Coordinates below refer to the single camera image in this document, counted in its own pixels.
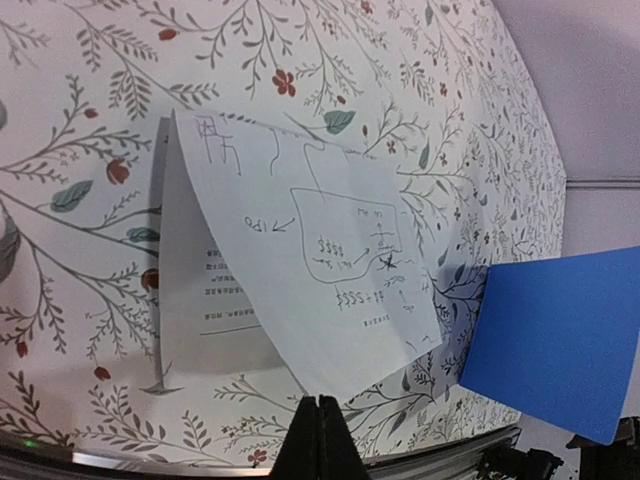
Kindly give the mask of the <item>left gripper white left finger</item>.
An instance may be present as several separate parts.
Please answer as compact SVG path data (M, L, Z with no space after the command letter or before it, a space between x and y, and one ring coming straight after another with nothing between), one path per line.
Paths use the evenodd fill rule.
M270 471L275 480L316 480L319 455L319 407L314 397L298 404Z

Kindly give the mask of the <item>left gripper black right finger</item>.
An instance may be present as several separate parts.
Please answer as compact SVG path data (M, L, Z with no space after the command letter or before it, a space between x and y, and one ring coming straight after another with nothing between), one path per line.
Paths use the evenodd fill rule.
M370 480L337 400L319 397L319 478Z

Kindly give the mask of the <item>hand drawn sketch paper sheet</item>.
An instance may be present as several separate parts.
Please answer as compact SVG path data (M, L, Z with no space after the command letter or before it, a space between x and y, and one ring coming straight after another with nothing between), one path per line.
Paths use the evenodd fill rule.
M439 346L392 165L260 123L172 121L206 225L304 392L350 399Z

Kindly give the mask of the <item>blue folder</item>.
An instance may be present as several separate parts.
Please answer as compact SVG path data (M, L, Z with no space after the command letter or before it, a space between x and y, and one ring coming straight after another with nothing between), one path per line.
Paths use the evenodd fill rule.
M636 247L494 265L459 383L609 445L638 335Z

